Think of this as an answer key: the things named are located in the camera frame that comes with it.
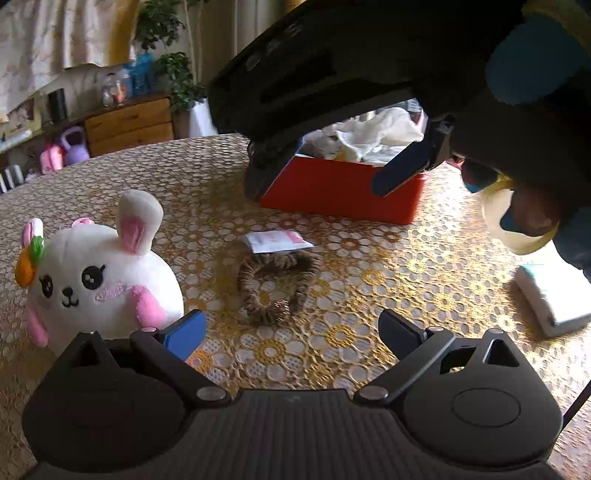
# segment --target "wooden drawer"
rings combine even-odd
[[[97,157],[105,153],[123,150],[124,148],[166,142],[167,140],[173,139],[174,134],[172,123],[154,125],[153,127],[141,128],[139,130],[107,138],[106,140],[97,143],[91,143],[90,154],[93,157]]]
[[[125,132],[170,121],[170,100],[161,98],[94,116],[89,118],[84,126],[88,142],[93,144]]]

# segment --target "plush toy ear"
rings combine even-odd
[[[28,247],[34,236],[43,237],[43,222],[39,218],[32,218],[25,223],[22,229],[21,246]]]
[[[127,190],[119,199],[117,233],[124,248],[136,255],[145,255],[162,222],[162,206],[148,192]]]
[[[78,220],[74,220],[72,224],[72,228],[78,225],[92,225],[94,222],[90,220],[88,217],[78,218]]]

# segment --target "red box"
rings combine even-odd
[[[420,173],[385,197],[372,192],[371,165],[296,156],[261,199],[261,206],[407,225],[423,192]]]

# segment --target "plush toy mouth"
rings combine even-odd
[[[66,307],[67,309],[69,309],[70,307],[77,307],[78,304],[80,303],[80,300],[76,300],[76,301],[71,301],[70,299],[68,299],[68,303],[64,303],[64,301],[61,301],[61,304]]]

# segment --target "tablecloth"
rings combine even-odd
[[[24,221],[46,232],[89,216],[114,226],[126,189],[152,193],[164,208],[153,250],[172,266],[185,308],[207,315],[207,338],[188,360],[236,393],[241,387],[355,390],[396,362],[381,343],[378,315],[394,309],[421,327],[468,337],[501,327],[565,409],[590,377],[591,329],[542,340],[510,280],[522,261],[491,239],[478,195],[443,165],[428,175],[412,225],[395,226],[261,209],[246,202],[246,141],[235,135],[179,140],[94,158],[0,196],[0,477],[34,464],[20,426],[27,398],[53,362],[22,321],[26,291],[13,271]],[[293,229],[316,245],[323,270],[304,311],[274,327],[249,322],[236,272],[249,231]],[[282,299],[288,280],[262,278],[264,303]],[[590,409],[564,432],[551,463],[569,479],[591,478]]]

